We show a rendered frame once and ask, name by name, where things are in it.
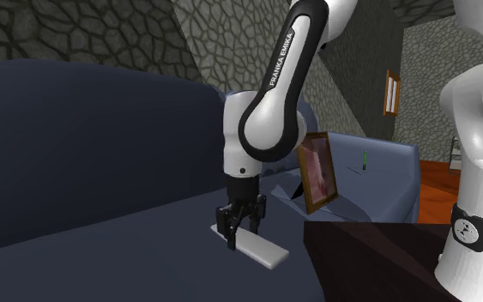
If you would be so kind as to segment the brown framed wall picture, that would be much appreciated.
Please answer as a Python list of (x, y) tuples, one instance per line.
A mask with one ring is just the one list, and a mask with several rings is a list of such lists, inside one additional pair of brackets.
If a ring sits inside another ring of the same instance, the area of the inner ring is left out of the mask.
[(383, 115), (396, 117), (399, 108), (401, 78), (390, 69), (386, 73)]

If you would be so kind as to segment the dark blue sofa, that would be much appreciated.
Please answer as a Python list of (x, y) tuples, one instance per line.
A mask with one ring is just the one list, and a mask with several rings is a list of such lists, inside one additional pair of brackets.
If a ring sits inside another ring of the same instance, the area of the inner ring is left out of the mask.
[(325, 302), (294, 156), (264, 166), (267, 269), (213, 231), (227, 201), (213, 87), (90, 63), (0, 62), (0, 302)]

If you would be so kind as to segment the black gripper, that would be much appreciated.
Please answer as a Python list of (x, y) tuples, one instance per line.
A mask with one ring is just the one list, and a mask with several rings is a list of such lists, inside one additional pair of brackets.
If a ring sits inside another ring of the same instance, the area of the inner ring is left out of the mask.
[(250, 231), (258, 234), (261, 220), (266, 216), (267, 197), (259, 194), (260, 178), (226, 176), (228, 205), (215, 210), (216, 229), (227, 241), (227, 247), (236, 250), (236, 232), (242, 220), (242, 207), (247, 209)]

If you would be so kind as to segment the white flat rectangular remote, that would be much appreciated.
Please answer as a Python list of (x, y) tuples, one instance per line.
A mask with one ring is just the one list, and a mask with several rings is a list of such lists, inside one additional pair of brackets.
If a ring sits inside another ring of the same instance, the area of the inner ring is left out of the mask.
[(235, 250), (231, 254), (243, 254), (266, 269), (275, 269), (290, 255), (289, 251), (255, 233), (239, 227), (235, 233)]

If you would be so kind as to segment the brown framed standing picture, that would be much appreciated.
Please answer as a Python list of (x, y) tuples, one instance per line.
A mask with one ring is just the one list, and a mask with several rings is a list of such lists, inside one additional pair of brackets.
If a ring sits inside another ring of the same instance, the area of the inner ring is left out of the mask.
[(303, 195), (306, 213), (313, 214), (339, 196), (328, 133), (307, 133), (297, 156), (301, 184), (291, 199)]

